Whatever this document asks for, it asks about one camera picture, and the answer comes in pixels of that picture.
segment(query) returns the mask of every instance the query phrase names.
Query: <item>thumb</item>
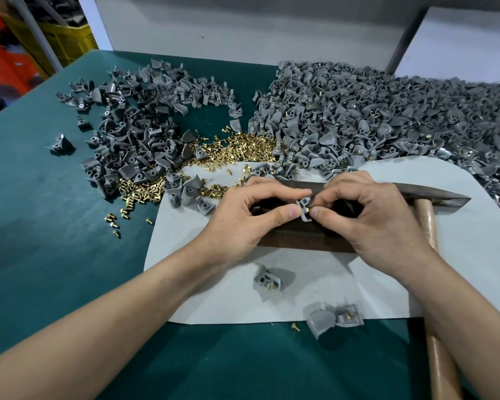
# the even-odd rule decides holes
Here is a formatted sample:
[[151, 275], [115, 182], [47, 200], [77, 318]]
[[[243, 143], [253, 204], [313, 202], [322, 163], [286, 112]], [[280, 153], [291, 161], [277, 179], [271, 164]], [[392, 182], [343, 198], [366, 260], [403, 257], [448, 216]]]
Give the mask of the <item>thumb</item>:
[[355, 219], [341, 216], [333, 210], [323, 206], [312, 207], [309, 210], [309, 215], [313, 220], [316, 220], [325, 228], [339, 233], [346, 239], [350, 239], [353, 236], [353, 228], [356, 225]]
[[291, 220], [299, 218], [302, 214], [302, 208], [296, 204], [279, 206], [270, 212], [254, 217], [258, 222], [258, 228], [267, 234], [274, 227], [281, 226]]

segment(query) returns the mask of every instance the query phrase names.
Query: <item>skin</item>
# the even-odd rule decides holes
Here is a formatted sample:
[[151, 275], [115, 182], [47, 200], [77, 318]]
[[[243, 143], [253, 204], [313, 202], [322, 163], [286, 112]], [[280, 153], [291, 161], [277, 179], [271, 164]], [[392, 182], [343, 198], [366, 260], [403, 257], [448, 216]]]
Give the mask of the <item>skin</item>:
[[[309, 194], [255, 177], [230, 188], [192, 242], [1, 354], [0, 399], [95, 398], [202, 283], [244, 258], [269, 230], [299, 217], [290, 202]], [[287, 204], [252, 216], [252, 204], [269, 197]], [[337, 215], [329, 208], [339, 198], [365, 209], [357, 219]], [[500, 399], [500, 313], [429, 246], [396, 187], [363, 171], [341, 174], [313, 205], [315, 221], [417, 298], [482, 398]]]

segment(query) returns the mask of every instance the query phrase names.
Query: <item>person's left hand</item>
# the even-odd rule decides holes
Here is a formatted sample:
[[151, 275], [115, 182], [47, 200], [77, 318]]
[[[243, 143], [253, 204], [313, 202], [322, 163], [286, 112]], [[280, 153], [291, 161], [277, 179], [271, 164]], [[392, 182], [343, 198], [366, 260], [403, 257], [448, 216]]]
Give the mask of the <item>person's left hand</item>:
[[244, 187], [228, 188], [207, 226], [190, 244], [197, 255], [227, 268], [243, 259], [270, 230], [298, 218], [299, 205], [288, 203], [263, 215], [253, 216], [249, 208], [262, 199], [276, 197], [293, 202], [311, 195], [310, 189], [294, 189], [272, 178], [251, 177]]

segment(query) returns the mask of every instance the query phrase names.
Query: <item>finger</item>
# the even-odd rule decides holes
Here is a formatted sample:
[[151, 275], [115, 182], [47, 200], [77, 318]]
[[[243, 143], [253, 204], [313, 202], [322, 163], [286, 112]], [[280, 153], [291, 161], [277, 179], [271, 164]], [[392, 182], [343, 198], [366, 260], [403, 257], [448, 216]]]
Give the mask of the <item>finger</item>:
[[339, 182], [337, 185], [320, 191], [311, 202], [311, 206], [329, 206], [338, 199], [358, 201], [362, 194], [373, 188], [376, 184], [362, 182]]
[[279, 206], [263, 215], [254, 216], [252, 221], [257, 225], [260, 235], [264, 236], [273, 228], [299, 218], [301, 214], [302, 208], [299, 205], [288, 204]]
[[331, 209], [322, 206], [315, 206], [309, 209], [311, 218], [325, 228], [333, 230], [349, 240], [353, 237], [353, 229], [356, 226], [356, 219], [344, 217]]
[[246, 186], [250, 186], [250, 185], [256, 185], [256, 184], [264, 184], [264, 183], [267, 183], [267, 182], [277, 182], [277, 183], [280, 183], [280, 181], [278, 181], [277, 179], [275, 178], [269, 178], [269, 177], [258, 177], [256, 175], [252, 175], [248, 181], [246, 181]]
[[310, 189], [289, 188], [279, 182], [262, 182], [243, 187], [248, 206], [267, 198], [279, 198], [282, 201], [302, 199], [311, 195]]
[[330, 187], [332, 185], [336, 185], [337, 183], [344, 181], [363, 182], [363, 183], [374, 182], [371, 175], [366, 171], [355, 171], [352, 173], [341, 173], [335, 175], [330, 181], [326, 183], [325, 188]]

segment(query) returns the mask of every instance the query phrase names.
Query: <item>green table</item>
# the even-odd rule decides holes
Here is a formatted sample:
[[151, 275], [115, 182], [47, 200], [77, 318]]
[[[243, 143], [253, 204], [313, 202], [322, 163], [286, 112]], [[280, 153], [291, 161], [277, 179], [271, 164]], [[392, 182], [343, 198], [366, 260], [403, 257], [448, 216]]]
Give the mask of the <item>green table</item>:
[[[103, 218], [120, 199], [104, 201], [79, 163], [93, 153], [76, 127], [76, 111], [58, 102], [78, 77], [96, 84], [118, 66], [136, 71], [151, 55], [93, 51], [0, 113], [0, 353], [143, 270], [152, 232], [152, 203], [121, 220], [118, 240]], [[276, 68], [157, 56], [183, 63], [196, 77], [227, 81], [242, 102], [246, 127], [254, 91], [265, 91]], [[98, 126], [104, 107], [84, 115]], [[191, 109], [183, 129], [226, 136], [227, 107]], [[58, 134], [76, 147], [56, 157], [45, 146]], [[429, 399], [421, 319], [368, 320], [332, 329], [316, 341], [307, 326], [165, 325], [100, 395], [109, 398]]]

